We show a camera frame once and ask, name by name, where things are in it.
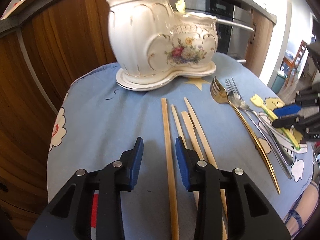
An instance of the oven display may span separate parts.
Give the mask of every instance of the oven display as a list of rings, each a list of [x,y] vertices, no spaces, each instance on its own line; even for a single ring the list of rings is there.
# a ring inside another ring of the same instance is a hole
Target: oven display
[[[227,8],[224,5],[216,3],[216,8],[226,10]]]

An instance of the green container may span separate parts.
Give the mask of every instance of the green container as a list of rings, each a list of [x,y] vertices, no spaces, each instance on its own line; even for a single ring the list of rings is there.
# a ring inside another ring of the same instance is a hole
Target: green container
[[[271,90],[276,94],[279,93],[279,91],[281,90],[281,88],[287,78],[288,78],[288,76],[286,74],[284,74],[283,72],[281,73],[281,71],[279,71],[276,76],[275,81],[273,82]]]

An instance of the white ceramic pot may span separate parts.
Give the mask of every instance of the white ceramic pot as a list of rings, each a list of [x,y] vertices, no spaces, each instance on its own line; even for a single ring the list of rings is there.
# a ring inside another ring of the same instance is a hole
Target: white ceramic pot
[[[109,40],[121,66],[116,76],[121,86],[133,90],[136,84],[151,90],[178,75],[214,72],[216,17],[174,13],[169,0],[106,1]]]

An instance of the yellow star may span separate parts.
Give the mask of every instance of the yellow star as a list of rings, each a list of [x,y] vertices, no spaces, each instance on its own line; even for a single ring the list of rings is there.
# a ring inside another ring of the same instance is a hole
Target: yellow star
[[[210,82],[203,80],[202,78],[189,78],[189,81],[185,82],[185,84],[193,84],[196,85],[202,91],[202,84],[210,84]]]

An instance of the red rose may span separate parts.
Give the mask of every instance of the red rose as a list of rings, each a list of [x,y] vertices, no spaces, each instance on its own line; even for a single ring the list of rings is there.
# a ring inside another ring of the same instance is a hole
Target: red rose
[[[177,46],[177,47],[173,48],[173,50],[171,51],[172,57],[180,57],[183,49],[184,49],[184,47],[182,47],[182,46]]]

